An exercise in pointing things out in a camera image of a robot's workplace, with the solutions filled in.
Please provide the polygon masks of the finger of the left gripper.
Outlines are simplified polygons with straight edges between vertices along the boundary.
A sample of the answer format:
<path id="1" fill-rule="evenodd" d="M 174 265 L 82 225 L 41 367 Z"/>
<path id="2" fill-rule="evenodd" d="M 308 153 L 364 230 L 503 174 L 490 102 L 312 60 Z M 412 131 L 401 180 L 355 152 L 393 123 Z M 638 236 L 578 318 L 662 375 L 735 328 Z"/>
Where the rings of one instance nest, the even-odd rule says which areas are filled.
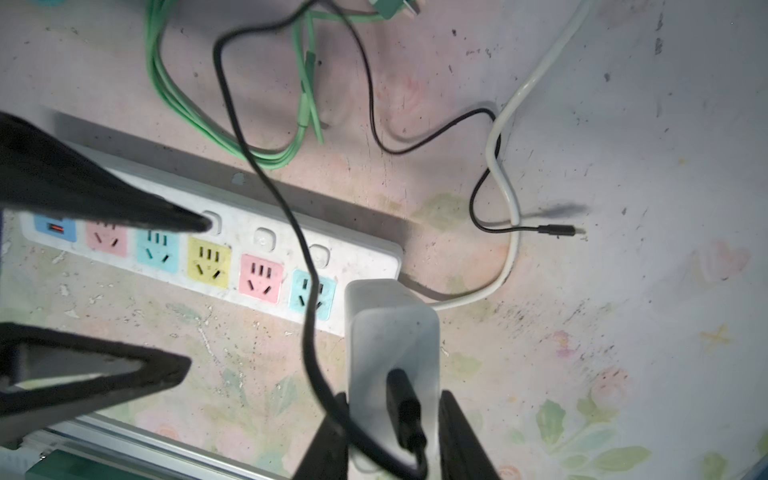
<path id="1" fill-rule="evenodd" d="M 165 391 L 190 358 L 16 323 L 1 325 L 1 443 Z"/>
<path id="2" fill-rule="evenodd" d="M 1 114 L 1 207 L 51 218 L 202 233 L 205 216 L 119 179 L 32 123 Z"/>

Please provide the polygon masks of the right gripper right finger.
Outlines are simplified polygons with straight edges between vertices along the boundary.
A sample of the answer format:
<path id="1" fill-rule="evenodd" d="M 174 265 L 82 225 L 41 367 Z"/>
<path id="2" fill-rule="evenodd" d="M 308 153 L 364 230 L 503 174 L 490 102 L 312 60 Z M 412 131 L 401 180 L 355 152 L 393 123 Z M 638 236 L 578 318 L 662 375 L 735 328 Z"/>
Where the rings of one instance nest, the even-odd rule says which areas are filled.
<path id="1" fill-rule="evenodd" d="M 448 390 L 443 390 L 440 396 L 438 438 L 443 480 L 500 479 L 456 398 Z"/>

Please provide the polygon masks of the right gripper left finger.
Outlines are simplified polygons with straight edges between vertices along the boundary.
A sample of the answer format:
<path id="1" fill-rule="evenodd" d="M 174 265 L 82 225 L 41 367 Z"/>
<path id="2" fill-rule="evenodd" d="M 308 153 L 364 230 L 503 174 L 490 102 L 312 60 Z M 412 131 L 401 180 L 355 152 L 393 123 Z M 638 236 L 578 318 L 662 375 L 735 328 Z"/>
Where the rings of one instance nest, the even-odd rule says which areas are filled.
<path id="1" fill-rule="evenodd" d="M 348 440 L 326 415 L 304 454 L 293 480 L 347 480 Z"/>

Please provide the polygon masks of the white charger adapter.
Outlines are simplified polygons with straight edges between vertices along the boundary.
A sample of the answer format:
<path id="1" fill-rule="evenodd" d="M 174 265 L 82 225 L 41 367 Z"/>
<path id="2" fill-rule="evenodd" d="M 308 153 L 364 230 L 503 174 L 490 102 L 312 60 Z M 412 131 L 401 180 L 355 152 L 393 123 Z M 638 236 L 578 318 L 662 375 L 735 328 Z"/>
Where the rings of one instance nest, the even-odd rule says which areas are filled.
<path id="1" fill-rule="evenodd" d="M 421 404 L 426 456 L 439 453 L 440 320 L 394 279 L 355 280 L 345 289 L 347 399 L 354 422 L 388 454 L 416 465 L 401 447 L 386 406 L 386 377 L 403 370 Z"/>

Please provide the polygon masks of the white power strip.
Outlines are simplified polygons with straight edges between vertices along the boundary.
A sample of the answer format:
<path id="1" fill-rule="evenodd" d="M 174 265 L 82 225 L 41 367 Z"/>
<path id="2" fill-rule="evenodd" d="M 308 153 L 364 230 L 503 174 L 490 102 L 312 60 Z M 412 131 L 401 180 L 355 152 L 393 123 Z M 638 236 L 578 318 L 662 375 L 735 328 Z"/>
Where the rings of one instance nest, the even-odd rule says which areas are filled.
<path id="1" fill-rule="evenodd" d="M 278 207 L 86 147 L 78 150 L 132 186 L 206 216 L 211 230 L 182 234 L 23 213 L 27 239 L 303 323 L 310 277 Z M 347 284 L 397 278 L 403 250 L 323 220 L 305 215 L 297 220 L 319 273 L 315 326 L 342 336 Z"/>

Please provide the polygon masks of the green charger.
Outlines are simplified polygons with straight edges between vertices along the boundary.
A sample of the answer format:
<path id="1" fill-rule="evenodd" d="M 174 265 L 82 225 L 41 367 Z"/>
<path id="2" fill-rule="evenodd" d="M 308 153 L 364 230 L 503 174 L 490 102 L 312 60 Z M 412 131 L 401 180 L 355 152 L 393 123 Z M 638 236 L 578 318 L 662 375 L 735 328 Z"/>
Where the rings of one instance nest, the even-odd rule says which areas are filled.
<path id="1" fill-rule="evenodd" d="M 369 3 L 385 20 L 392 19 L 401 11 L 405 11 L 412 17 L 420 13 L 420 6 L 416 0 L 369 0 Z"/>

